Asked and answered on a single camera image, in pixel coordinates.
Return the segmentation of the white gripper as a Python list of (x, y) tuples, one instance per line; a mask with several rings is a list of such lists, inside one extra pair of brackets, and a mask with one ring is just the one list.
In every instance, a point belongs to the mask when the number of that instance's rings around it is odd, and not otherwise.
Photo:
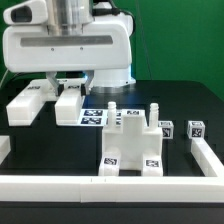
[(132, 62), (132, 17), (106, 2), (27, 0), (6, 9), (5, 66), (12, 72), (47, 72), (60, 96), (60, 71), (86, 71), (81, 95), (90, 94), (93, 70), (125, 69)]

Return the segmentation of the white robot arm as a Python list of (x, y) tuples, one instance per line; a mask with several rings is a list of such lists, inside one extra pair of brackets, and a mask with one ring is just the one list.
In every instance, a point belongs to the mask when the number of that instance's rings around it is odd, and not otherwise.
[(113, 0), (26, 0), (4, 10), (3, 58), (13, 73), (82, 71), (97, 90), (122, 88), (130, 74), (131, 13)]

